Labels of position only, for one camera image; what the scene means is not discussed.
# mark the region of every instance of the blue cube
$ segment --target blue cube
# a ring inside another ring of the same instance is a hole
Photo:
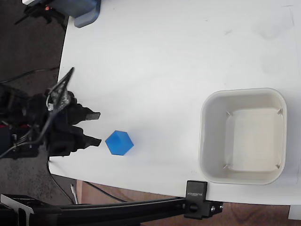
[[[128,134],[118,130],[114,131],[105,142],[111,154],[116,155],[124,155],[134,146]]]

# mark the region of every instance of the black bracket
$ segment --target black bracket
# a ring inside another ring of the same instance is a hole
[[[207,182],[187,181],[185,218],[210,218],[222,212],[223,203],[206,200]]]

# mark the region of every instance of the white bowl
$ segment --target white bowl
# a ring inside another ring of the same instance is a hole
[[[227,90],[201,113],[199,164],[214,183],[266,185],[283,171],[287,107],[269,88]]]

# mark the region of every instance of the white table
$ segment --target white table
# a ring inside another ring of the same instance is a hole
[[[91,25],[69,20],[60,75],[79,102],[100,111],[79,124],[99,147],[52,157],[57,175],[185,196],[206,181],[198,165],[204,100],[225,89],[270,87],[288,106],[286,166],[267,186],[208,185],[207,199],[301,205],[301,2],[297,0],[103,0]],[[126,131],[134,147],[111,155]]]

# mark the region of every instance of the black cable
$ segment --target black cable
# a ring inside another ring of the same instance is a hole
[[[57,181],[53,178],[53,176],[52,176],[52,174],[51,174],[51,172],[50,172],[50,169],[49,169],[49,156],[48,156],[48,162],[47,162],[47,166],[46,166],[46,168],[47,168],[47,171],[48,171],[48,173],[49,173],[49,175],[50,175],[50,177],[51,177],[51,179],[53,180],[53,182],[55,183],[55,185],[61,190],[61,192],[69,199],[69,201],[73,204],[73,205],[75,205],[75,202],[74,202],[74,200],[62,189],[62,187],[57,183]]]
[[[9,78],[9,79],[6,79],[6,80],[2,80],[2,81],[0,81],[0,84],[1,83],[11,82],[11,81],[20,79],[20,78],[22,78],[24,76],[27,76],[27,75],[30,75],[30,74],[34,74],[34,73],[37,73],[37,72],[50,72],[50,71],[54,71],[56,69],[59,69],[59,67],[53,67],[53,68],[47,68],[47,69],[37,69],[37,70],[30,71],[30,72],[25,72],[23,74],[15,76],[15,77],[12,77],[12,78]]]
[[[124,200],[122,200],[122,199],[120,199],[120,198],[117,198],[117,197],[115,197],[115,196],[113,196],[113,195],[111,195],[111,194],[105,192],[103,189],[101,189],[101,188],[99,188],[99,187],[96,187],[95,185],[91,184],[90,182],[87,182],[87,181],[84,181],[84,182],[85,182],[87,185],[90,185],[90,186],[92,186],[93,188],[95,188],[96,190],[98,190],[98,191],[104,193],[105,195],[111,197],[112,199],[115,199],[115,200],[117,200],[117,201],[119,201],[119,202],[126,202],[126,201],[124,201]]]

